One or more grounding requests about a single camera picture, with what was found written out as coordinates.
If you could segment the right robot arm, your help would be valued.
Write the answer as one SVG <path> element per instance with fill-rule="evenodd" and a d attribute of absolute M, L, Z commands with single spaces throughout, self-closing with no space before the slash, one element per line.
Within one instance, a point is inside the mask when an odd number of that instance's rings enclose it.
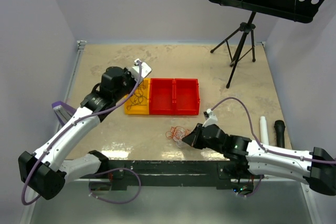
<path fill-rule="evenodd" d="M 226 134 L 215 124 L 197 124 L 182 141 L 196 149 L 212 149 L 235 162 L 234 173 L 239 178 L 250 174 L 288 178 L 309 185 L 317 193 L 335 196 L 335 160 L 322 148 L 295 151 L 260 144 Z"/>

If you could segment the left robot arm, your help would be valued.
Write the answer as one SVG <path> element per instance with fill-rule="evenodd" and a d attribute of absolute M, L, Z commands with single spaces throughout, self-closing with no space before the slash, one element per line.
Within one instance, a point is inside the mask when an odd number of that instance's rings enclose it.
<path fill-rule="evenodd" d="M 54 198 L 67 182 L 86 175 L 103 178 L 109 173 L 109 159 L 98 151 L 66 162 L 70 151 L 110 113 L 131 98 L 146 71 L 136 60 L 131 68 L 109 67 L 100 83 L 86 95 L 70 120 L 43 146 L 18 158 L 23 182 L 21 201 L 28 206 L 38 198 Z"/>

